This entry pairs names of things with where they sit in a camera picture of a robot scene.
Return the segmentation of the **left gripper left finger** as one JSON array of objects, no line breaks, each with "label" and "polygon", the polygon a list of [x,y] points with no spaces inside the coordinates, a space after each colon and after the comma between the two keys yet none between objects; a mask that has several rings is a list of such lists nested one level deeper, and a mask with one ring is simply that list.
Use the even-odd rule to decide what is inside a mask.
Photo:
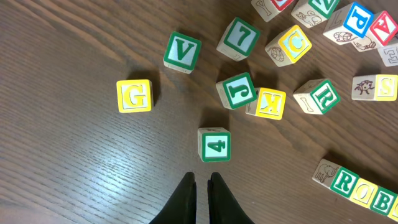
[{"label": "left gripper left finger", "polygon": [[150,224],[196,224],[197,185],[193,172],[187,172],[163,209]]}]

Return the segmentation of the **yellow O block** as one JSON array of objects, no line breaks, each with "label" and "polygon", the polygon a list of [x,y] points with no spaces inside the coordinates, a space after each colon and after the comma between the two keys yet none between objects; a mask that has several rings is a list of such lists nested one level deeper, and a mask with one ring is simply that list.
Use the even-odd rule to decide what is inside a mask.
[{"label": "yellow O block", "polygon": [[392,204],[391,210],[387,215],[390,219],[398,222],[398,197],[396,197],[394,203]]},{"label": "yellow O block", "polygon": [[359,178],[352,191],[349,200],[364,208],[370,208],[378,190],[378,185]]}]

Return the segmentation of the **green R block placed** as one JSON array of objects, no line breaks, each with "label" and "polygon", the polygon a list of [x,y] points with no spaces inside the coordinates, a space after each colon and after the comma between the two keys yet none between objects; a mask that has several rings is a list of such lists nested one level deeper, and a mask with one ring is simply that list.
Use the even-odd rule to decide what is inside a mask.
[{"label": "green R block placed", "polygon": [[340,196],[349,198],[359,180],[359,175],[332,161],[322,159],[312,179]]}]

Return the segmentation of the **green B block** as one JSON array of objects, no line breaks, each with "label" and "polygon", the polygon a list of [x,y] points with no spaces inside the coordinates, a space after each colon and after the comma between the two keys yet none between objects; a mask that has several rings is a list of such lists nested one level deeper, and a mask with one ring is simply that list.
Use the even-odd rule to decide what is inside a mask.
[{"label": "green B block", "polygon": [[378,187],[375,197],[371,202],[370,210],[387,216],[391,211],[396,198],[396,193],[385,189],[384,187]]}]

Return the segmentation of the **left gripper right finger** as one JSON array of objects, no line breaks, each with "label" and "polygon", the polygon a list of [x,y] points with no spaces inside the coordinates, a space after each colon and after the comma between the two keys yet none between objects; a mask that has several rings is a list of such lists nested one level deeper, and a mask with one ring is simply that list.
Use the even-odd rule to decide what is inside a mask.
[{"label": "left gripper right finger", "polygon": [[210,224],[254,224],[218,172],[208,180]]}]

